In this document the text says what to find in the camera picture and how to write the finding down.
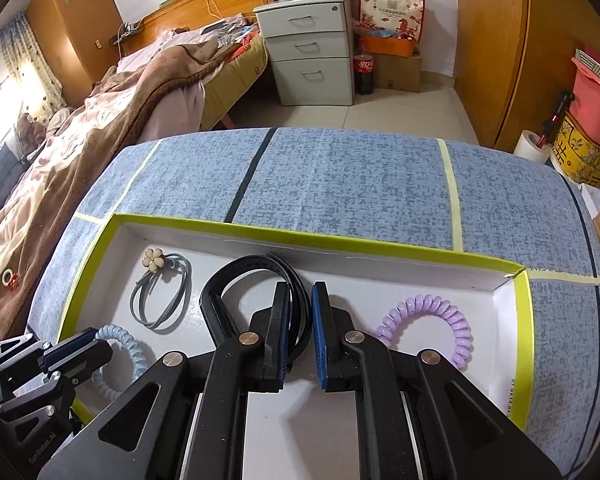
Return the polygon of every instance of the curtain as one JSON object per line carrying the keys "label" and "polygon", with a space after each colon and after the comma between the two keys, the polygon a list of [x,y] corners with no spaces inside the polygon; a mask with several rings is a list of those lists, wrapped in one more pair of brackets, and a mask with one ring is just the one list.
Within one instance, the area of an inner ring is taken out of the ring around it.
{"label": "curtain", "polygon": [[47,124],[66,102],[62,85],[46,64],[24,12],[0,29],[0,50],[9,76],[22,90],[20,114]]}

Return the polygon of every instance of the bed leg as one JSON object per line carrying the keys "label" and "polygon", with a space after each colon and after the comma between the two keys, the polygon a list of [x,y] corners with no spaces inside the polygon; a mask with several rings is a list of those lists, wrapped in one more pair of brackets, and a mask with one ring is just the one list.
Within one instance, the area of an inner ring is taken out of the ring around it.
{"label": "bed leg", "polygon": [[232,121],[231,117],[229,117],[229,114],[225,114],[224,117],[220,119],[220,122],[224,124],[224,127],[227,130],[237,130],[237,127],[235,126],[235,123]]}

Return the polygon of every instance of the orange box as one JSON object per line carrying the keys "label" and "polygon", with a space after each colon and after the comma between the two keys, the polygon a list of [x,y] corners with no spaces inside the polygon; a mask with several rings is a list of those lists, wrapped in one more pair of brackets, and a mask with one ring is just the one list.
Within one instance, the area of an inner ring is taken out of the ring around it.
{"label": "orange box", "polygon": [[389,56],[411,57],[416,47],[416,40],[399,38],[376,38],[360,36],[362,50],[368,54],[388,54]]}

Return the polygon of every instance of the blue tablecloth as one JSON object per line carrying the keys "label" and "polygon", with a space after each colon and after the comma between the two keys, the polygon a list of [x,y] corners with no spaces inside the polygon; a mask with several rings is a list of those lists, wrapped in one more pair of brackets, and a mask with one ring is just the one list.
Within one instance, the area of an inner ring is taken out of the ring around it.
{"label": "blue tablecloth", "polygon": [[526,434],[564,474],[586,458],[600,423],[595,229],[577,190],[555,171],[462,142],[257,128],[127,148],[64,232],[29,325],[39,337],[56,339],[71,284],[108,215],[221,222],[232,203],[235,223],[462,250],[525,265],[536,345]]}

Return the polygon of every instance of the wardrobe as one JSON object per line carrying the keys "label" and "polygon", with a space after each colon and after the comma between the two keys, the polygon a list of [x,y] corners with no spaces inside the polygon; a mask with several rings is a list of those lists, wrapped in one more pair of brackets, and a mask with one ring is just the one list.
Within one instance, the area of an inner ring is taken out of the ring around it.
{"label": "wardrobe", "polygon": [[600,17],[587,0],[458,0],[456,91],[482,146],[512,152],[539,132],[576,48],[600,53]]}
{"label": "wardrobe", "polygon": [[42,54],[75,107],[119,59],[109,46],[122,19],[113,0],[31,0],[26,17]]}

